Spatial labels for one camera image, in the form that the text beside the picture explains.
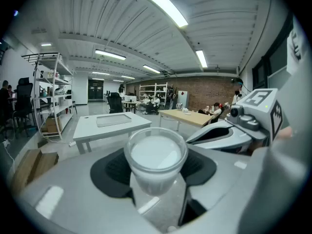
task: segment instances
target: white tray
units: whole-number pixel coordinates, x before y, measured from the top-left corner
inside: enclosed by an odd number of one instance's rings
[[[126,116],[125,114],[122,115],[105,115],[97,117],[97,126],[98,127],[106,127],[112,125],[118,125],[123,123],[131,122],[131,118]]]

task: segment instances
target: brick wall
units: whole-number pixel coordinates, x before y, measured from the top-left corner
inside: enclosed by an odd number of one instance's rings
[[[180,77],[155,79],[130,83],[126,86],[126,93],[134,93],[136,87],[136,96],[139,96],[140,85],[165,84],[173,85],[178,90],[188,91],[190,93],[189,110],[198,111],[206,108],[207,105],[213,105],[216,102],[231,104],[234,96],[234,88],[231,84],[231,78],[227,77]]]

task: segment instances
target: white ceiling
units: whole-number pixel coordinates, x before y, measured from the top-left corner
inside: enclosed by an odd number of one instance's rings
[[[270,0],[170,1],[189,25],[178,28],[149,0],[31,0],[20,21],[33,44],[52,42],[41,52],[59,51],[77,70],[147,79],[156,74],[144,64],[171,74],[215,72],[217,66],[235,73],[259,39],[270,6]],[[96,49],[126,60],[100,61]],[[207,69],[195,50],[204,51]]]

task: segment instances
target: ceiling light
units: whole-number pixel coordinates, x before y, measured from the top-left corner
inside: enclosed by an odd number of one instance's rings
[[[135,78],[129,77],[129,76],[121,76],[121,77],[129,78],[129,79],[135,79]]]
[[[179,26],[185,26],[188,25],[185,18],[182,16],[182,14],[178,11],[178,9],[170,2],[170,0],[152,0],[154,3],[156,3],[160,8],[162,8],[175,23]]]
[[[103,56],[108,56],[108,57],[114,57],[114,58],[117,58],[117,59],[120,59],[120,60],[126,60],[126,57],[123,57],[123,56],[120,56],[120,55],[117,55],[117,54],[114,54],[114,53],[111,53],[111,52],[99,50],[99,49],[96,49],[96,54],[103,55]]]
[[[101,72],[92,72],[93,74],[100,74],[100,75],[106,75],[106,76],[109,76],[108,73],[101,73]]]
[[[153,72],[155,72],[155,73],[157,73],[157,74],[160,74],[160,71],[158,71],[158,70],[156,70],[156,69],[154,69],[154,68],[151,68],[151,67],[149,67],[149,66],[147,66],[147,65],[143,65],[143,67],[144,67],[144,68],[147,68],[147,69],[149,69],[149,70],[152,70]]]
[[[203,68],[207,68],[207,63],[206,63],[206,59],[205,59],[205,56],[204,56],[204,52],[202,50],[198,50],[196,51],[196,54],[200,60],[200,63],[201,63],[201,66]]]

